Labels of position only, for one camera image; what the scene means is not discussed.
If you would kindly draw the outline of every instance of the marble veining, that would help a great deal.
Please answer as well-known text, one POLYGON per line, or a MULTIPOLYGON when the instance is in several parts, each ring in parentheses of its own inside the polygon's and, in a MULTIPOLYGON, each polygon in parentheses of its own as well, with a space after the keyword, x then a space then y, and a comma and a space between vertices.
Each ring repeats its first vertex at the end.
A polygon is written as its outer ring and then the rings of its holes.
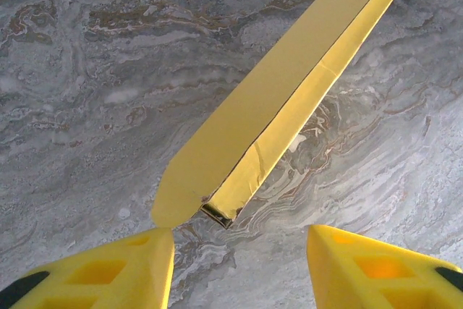
MULTIPOLYGON (((0 0, 0 287, 151 228, 162 172, 313 0, 0 0)), ((395 0, 170 308, 314 308, 307 226, 463 266, 463 0, 395 0)))

